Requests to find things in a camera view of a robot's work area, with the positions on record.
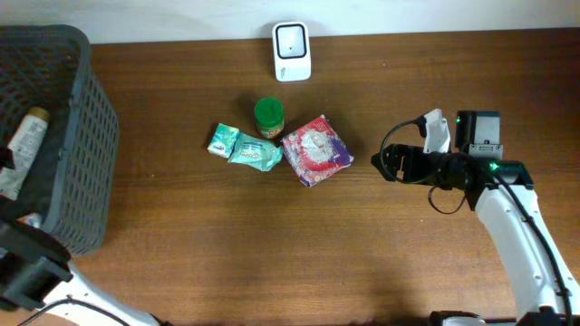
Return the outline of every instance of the gray basket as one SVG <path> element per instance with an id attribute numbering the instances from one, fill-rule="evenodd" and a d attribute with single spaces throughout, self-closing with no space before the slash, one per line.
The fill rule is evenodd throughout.
<path id="1" fill-rule="evenodd" d="M 31 107 L 52 113 L 18 199 L 0 197 L 0 215 L 40 213 L 41 229 L 74 255 L 101 246 L 119 144 L 117 114 L 90 57 L 74 27 L 0 27 L 0 146 Z"/>

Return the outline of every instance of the red and purple packet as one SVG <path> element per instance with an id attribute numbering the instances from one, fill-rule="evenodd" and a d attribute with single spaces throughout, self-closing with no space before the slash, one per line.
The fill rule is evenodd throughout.
<path id="1" fill-rule="evenodd" d="M 284 137 L 282 144 L 300 181 L 309 187 L 350 167 L 354 161 L 324 115 Z"/>

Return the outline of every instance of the jar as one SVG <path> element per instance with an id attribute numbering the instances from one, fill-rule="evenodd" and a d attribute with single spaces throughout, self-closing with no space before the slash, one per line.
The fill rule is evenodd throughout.
<path id="1" fill-rule="evenodd" d="M 282 103 L 273 98 L 260 100 L 254 107 L 257 131 L 267 139 L 275 138 L 284 129 Z"/>

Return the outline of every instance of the white wall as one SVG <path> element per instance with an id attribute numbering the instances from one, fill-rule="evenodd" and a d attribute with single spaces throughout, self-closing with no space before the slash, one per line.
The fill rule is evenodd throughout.
<path id="1" fill-rule="evenodd" d="M 92 43 L 580 26 L 579 0 L 0 0 L 0 24 L 71 24 Z"/>

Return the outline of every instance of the teal soap packet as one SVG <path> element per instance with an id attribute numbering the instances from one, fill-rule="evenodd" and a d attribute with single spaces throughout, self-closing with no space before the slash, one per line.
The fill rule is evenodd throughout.
<path id="1" fill-rule="evenodd" d="M 282 147 L 273 143 L 256 139 L 240 132 L 236 147 L 227 162 L 247 164 L 262 172 L 271 170 L 282 159 Z"/>
<path id="2" fill-rule="evenodd" d="M 236 140 L 239 137 L 239 129 L 218 124 L 214 137 L 209 142 L 208 151 L 222 158 L 229 158 L 234 151 Z"/>

